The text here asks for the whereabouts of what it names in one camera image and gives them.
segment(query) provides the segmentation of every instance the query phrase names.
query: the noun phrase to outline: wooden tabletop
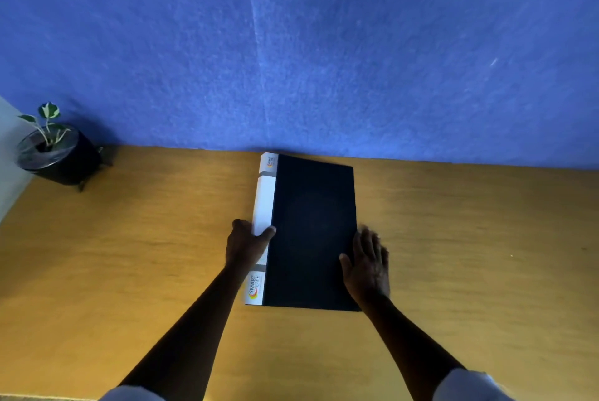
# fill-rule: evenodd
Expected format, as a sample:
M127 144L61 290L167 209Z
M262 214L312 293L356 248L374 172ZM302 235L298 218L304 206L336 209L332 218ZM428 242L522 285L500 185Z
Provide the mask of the wooden tabletop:
M324 158L355 168L396 305L524 400L599 393L599 173ZM34 179L0 225L0 393L97 398L220 271L259 154L122 147L83 193ZM360 313L246 307L207 400L408 400Z

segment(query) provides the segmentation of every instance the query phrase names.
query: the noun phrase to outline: person's left hand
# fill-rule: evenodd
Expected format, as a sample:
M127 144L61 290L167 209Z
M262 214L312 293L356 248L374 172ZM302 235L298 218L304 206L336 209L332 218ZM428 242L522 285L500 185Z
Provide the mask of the person's left hand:
M269 226L261 235L255 236L251 233L249 221L233 220L233 231L226 242L226 265L250 270L258 262L276 232L274 226Z

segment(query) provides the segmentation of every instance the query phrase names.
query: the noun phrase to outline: binder spine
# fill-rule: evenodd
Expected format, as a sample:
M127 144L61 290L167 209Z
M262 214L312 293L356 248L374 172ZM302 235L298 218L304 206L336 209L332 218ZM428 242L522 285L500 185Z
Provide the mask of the binder spine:
M274 188L277 180L277 162L279 156L270 152L260 157L258 171L258 186L256 187L256 200L252 219L252 232L255 236L271 225L273 218ZM268 261L268 247L256 265L251 269L246 279L245 303L246 305L262 305L266 280L266 262Z

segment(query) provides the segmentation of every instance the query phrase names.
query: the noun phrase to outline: plant pot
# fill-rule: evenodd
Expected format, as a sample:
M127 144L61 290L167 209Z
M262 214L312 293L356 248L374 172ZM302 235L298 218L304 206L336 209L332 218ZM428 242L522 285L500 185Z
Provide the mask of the plant pot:
M65 125L69 131L52 147L38 131L28 134L17 146L17 164L35 175L63 185L78 185L90 177L102 163L100 154L78 129Z

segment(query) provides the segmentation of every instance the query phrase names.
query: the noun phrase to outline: logo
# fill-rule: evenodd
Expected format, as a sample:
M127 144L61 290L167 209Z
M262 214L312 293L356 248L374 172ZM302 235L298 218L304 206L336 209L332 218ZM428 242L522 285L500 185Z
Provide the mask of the logo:
M258 288L260 287L260 277L256 275L250 276L248 295L252 300L258 298Z

